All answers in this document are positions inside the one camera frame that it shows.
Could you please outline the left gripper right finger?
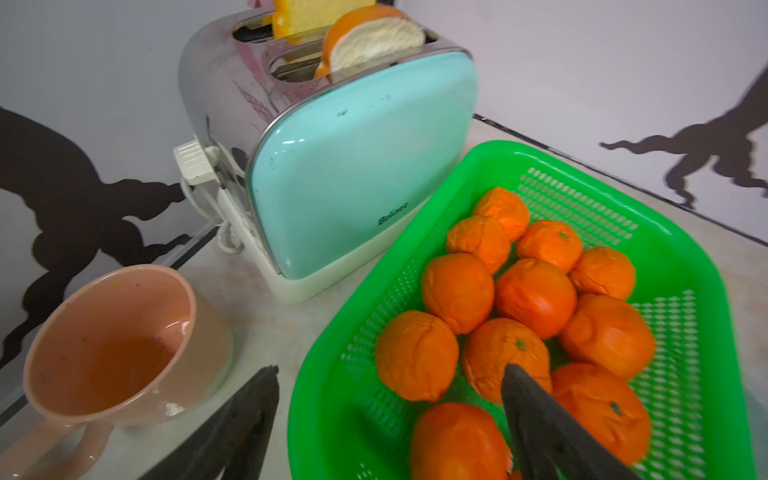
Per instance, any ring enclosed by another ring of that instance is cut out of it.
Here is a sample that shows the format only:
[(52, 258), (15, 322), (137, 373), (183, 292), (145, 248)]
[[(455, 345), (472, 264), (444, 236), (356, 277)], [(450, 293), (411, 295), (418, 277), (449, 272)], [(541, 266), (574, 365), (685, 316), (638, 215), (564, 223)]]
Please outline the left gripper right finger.
[(636, 479), (525, 370), (505, 367), (501, 397), (525, 480)]

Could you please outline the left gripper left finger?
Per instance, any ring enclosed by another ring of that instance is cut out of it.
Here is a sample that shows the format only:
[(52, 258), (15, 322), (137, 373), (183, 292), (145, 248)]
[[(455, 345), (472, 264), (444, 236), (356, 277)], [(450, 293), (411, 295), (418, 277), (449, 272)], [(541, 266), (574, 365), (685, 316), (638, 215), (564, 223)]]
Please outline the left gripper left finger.
[(279, 404), (279, 368), (261, 368), (144, 479), (257, 479)]

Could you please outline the eleventh orange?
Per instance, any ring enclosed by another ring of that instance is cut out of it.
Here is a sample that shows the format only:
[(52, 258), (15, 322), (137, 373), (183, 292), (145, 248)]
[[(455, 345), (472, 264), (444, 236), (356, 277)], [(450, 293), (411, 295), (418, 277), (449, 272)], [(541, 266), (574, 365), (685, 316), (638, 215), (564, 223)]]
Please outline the eleventh orange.
[(413, 431), (412, 479), (506, 479), (513, 459), (493, 417), (463, 403), (427, 410)]

